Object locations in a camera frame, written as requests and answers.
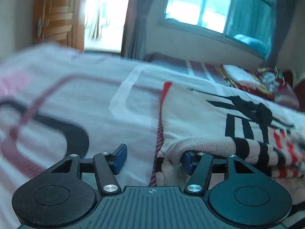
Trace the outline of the red black striped knit sweater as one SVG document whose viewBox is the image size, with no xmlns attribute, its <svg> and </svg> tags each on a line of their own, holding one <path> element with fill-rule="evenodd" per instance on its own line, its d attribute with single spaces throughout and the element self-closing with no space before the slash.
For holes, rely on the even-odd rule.
<svg viewBox="0 0 305 229">
<path fill-rule="evenodd" d="M 304 202 L 304 116 L 243 96 L 166 82 L 161 96 L 155 179 L 158 186 L 187 182 L 187 151 L 236 155 Z"/>
</svg>

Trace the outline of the white patterned bed quilt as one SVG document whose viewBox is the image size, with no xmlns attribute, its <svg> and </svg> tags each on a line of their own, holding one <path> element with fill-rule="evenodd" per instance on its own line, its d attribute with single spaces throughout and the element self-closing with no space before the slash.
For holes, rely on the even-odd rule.
<svg viewBox="0 0 305 229">
<path fill-rule="evenodd" d="M 91 157 L 126 143 L 128 160 L 119 183 L 155 185 L 166 82 L 231 93 L 296 113 L 154 63 L 85 54 L 56 44 L 20 51 L 1 64 L 1 228 L 19 225 L 11 206 L 14 191 L 66 153 Z"/>
</svg>

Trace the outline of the striped grey maroon bed sheet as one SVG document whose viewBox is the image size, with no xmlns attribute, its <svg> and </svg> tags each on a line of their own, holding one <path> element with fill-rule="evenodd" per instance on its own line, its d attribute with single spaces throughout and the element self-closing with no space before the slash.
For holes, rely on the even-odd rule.
<svg viewBox="0 0 305 229">
<path fill-rule="evenodd" d="M 144 57 L 144 61 L 172 69 L 191 77 L 198 77 L 200 79 L 230 87 L 224 74 L 221 74 L 219 67 L 214 65 L 192 60 L 182 60 L 161 53 L 148 54 Z"/>
</svg>

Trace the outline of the folded red gold blanket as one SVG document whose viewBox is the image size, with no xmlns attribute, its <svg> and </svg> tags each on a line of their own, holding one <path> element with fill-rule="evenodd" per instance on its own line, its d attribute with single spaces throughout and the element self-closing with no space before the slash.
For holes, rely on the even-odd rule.
<svg viewBox="0 0 305 229">
<path fill-rule="evenodd" d="M 274 101 L 273 93 L 254 74 L 234 65 L 221 65 L 216 70 L 229 86 Z"/>
</svg>

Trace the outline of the grey left curtain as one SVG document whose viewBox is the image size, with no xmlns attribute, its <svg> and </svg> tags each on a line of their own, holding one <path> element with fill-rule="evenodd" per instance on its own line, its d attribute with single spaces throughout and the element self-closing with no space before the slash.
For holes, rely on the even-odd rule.
<svg viewBox="0 0 305 229">
<path fill-rule="evenodd" d="M 153 0 L 129 0 L 121 46 L 121 56 L 142 60 L 145 55 L 147 18 Z"/>
</svg>

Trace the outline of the grey curtain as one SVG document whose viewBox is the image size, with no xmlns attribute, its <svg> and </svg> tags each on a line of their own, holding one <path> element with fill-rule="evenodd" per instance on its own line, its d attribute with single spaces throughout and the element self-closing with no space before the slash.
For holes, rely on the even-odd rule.
<svg viewBox="0 0 305 229">
<path fill-rule="evenodd" d="M 265 58 L 267 67 L 273 68 L 277 64 L 279 52 L 290 30 L 296 4 L 297 0 L 272 0 L 272 41 Z"/>
<path fill-rule="evenodd" d="M 129 0 L 121 46 L 121 56 L 142 60 L 145 55 L 147 18 L 153 0 Z"/>
</svg>

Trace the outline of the striped pillow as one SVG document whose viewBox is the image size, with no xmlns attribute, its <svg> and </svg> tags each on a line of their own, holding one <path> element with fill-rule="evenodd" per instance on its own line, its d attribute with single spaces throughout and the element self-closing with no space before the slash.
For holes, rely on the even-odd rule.
<svg viewBox="0 0 305 229">
<path fill-rule="evenodd" d="M 273 95 L 273 101 L 281 106 L 298 111 L 299 100 L 277 67 L 259 68 L 255 74 Z"/>
</svg>

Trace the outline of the red white scalloped headboard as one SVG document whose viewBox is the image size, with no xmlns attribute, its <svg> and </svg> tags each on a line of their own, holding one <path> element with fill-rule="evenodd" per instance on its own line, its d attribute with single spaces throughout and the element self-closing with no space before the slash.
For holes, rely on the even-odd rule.
<svg viewBox="0 0 305 229">
<path fill-rule="evenodd" d="M 293 75 L 291 70 L 286 70 L 283 72 L 283 75 L 290 86 L 292 86 L 293 91 L 295 92 L 299 100 L 299 111 L 304 112 L 305 99 L 304 99 L 304 73 L 296 79 L 296 76 Z"/>
</svg>

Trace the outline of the teal cloth on windowsill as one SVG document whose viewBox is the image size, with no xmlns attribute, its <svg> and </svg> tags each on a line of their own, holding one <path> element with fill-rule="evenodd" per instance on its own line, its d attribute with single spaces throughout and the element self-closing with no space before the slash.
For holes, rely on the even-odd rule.
<svg viewBox="0 0 305 229">
<path fill-rule="evenodd" d="M 256 52 L 258 52 L 262 57 L 265 57 L 267 54 L 267 46 L 260 40 L 242 35 L 237 34 L 234 36 L 234 39 L 239 40 L 249 46 L 250 48 L 254 49 Z"/>
</svg>

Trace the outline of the grey right curtain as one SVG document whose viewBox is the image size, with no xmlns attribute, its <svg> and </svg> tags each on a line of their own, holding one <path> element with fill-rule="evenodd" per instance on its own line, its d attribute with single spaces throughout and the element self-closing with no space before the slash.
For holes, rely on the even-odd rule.
<svg viewBox="0 0 305 229">
<path fill-rule="evenodd" d="M 297 0 L 272 0 L 272 41 L 265 58 L 267 67 L 273 68 L 277 64 L 279 52 L 290 30 L 296 4 Z"/>
</svg>

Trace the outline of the sliding glass window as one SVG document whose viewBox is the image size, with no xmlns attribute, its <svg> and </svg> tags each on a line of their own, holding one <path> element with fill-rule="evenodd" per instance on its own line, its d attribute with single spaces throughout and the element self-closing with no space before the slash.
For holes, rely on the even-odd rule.
<svg viewBox="0 0 305 229">
<path fill-rule="evenodd" d="M 272 0 L 165 0 L 160 24 L 266 58 L 234 36 L 242 34 L 262 41 L 268 54 L 272 41 L 271 3 Z"/>
</svg>

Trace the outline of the brown wooden door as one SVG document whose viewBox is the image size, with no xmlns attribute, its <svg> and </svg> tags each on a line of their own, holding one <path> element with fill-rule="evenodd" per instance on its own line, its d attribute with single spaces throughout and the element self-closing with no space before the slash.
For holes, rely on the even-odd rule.
<svg viewBox="0 0 305 229">
<path fill-rule="evenodd" d="M 68 48 L 84 50 L 84 20 L 86 0 L 34 0 L 33 42 L 57 42 Z M 49 20 L 37 38 L 36 23 L 43 17 Z"/>
</svg>

